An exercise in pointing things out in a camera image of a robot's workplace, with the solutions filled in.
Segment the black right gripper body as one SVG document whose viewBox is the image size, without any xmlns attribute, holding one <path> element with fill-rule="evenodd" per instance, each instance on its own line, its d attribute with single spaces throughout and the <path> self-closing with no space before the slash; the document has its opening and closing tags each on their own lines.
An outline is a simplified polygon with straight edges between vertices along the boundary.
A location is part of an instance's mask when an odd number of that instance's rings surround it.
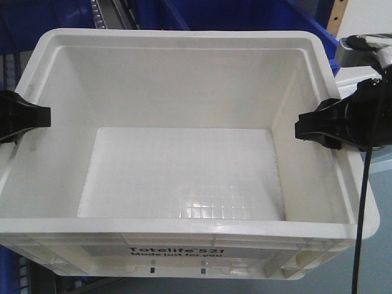
<svg viewBox="0 0 392 294">
<path fill-rule="evenodd" d="M 356 91 L 346 97 L 344 141 L 364 151 L 391 144 L 391 83 L 369 78 L 357 83 Z"/>
</svg>

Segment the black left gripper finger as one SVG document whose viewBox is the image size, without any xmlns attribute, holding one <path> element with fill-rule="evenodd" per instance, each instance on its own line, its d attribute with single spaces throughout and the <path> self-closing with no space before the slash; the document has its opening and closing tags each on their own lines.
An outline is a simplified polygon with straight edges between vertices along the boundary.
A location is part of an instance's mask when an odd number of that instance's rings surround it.
<svg viewBox="0 0 392 294">
<path fill-rule="evenodd" d="M 1 90 L 1 144 L 17 142 L 30 130 L 50 126 L 50 107 L 32 104 L 14 91 Z"/>
</svg>

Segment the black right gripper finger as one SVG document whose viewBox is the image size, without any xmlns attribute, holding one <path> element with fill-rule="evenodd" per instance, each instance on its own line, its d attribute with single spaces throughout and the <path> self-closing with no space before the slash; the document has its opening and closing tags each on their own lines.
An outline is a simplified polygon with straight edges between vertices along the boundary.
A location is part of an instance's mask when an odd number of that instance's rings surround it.
<svg viewBox="0 0 392 294">
<path fill-rule="evenodd" d="M 298 116 L 295 123 L 295 138 L 314 141 L 323 147 L 342 148 L 344 133 L 344 111 L 341 99 L 326 99 L 312 112 Z"/>
</svg>

